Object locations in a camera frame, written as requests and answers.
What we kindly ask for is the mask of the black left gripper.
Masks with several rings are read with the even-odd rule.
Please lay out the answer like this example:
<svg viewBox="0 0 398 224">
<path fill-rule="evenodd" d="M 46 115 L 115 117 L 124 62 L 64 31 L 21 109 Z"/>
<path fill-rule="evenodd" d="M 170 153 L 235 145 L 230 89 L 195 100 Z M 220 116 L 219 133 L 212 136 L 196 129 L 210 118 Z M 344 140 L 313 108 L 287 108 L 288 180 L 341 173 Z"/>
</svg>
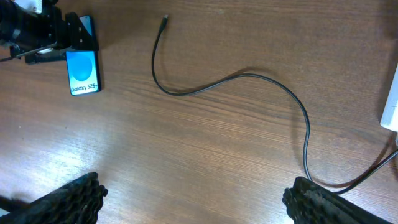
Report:
<svg viewBox="0 0 398 224">
<path fill-rule="evenodd" d="M 61 51 L 61 10 L 57 0 L 43 0 L 42 13 L 36 14 L 9 1 L 9 50 L 11 58 L 25 58 L 29 65 L 63 61 Z M 99 51 L 94 23 L 90 16 L 79 17 L 75 12 L 65 15 L 69 52 Z"/>
</svg>

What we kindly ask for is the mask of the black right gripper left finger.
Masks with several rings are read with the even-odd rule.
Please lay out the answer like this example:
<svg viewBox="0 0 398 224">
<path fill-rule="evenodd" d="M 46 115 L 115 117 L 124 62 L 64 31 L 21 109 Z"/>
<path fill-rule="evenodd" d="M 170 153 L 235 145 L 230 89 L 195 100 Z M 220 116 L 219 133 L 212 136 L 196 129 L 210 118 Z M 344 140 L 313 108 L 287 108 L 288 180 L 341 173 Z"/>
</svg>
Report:
<svg viewBox="0 0 398 224">
<path fill-rule="evenodd" d="M 24 208 L 1 216 L 3 224 L 95 224 L 108 190 L 87 173 Z"/>
</svg>

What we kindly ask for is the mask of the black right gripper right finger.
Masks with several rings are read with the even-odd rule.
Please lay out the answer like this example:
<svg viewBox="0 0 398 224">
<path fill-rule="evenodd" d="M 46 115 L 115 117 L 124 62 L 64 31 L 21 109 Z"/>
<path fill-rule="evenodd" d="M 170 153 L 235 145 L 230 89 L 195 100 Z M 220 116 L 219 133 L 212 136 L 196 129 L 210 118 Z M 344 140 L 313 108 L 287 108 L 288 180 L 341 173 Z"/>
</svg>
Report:
<svg viewBox="0 0 398 224">
<path fill-rule="evenodd" d="M 285 189 L 282 202 L 295 224 L 390 224 L 304 177 Z"/>
</svg>

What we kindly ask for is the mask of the blue Galaxy smartphone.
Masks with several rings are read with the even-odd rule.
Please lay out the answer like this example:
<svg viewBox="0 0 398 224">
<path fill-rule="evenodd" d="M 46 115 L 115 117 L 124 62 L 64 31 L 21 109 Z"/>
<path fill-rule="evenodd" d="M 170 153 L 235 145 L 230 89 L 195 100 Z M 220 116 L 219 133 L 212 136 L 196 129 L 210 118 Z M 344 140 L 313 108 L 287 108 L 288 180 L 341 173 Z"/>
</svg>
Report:
<svg viewBox="0 0 398 224">
<path fill-rule="evenodd" d="M 72 96 L 101 91 L 97 51 L 66 52 L 69 89 Z"/>
</svg>

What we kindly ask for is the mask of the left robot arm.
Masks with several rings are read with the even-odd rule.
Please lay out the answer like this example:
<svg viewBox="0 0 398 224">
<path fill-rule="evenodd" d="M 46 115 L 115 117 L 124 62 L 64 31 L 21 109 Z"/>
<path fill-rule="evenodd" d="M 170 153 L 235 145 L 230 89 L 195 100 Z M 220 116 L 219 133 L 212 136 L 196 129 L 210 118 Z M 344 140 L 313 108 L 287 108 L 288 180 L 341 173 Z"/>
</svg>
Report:
<svg viewBox="0 0 398 224">
<path fill-rule="evenodd" d="M 1 0 L 1 46 L 10 56 L 1 62 L 25 58 L 25 63 L 64 61 L 67 52 L 99 51 L 93 31 L 75 12 L 62 14 L 57 1 L 42 1 L 42 12 L 24 9 L 17 1 Z"/>
</svg>

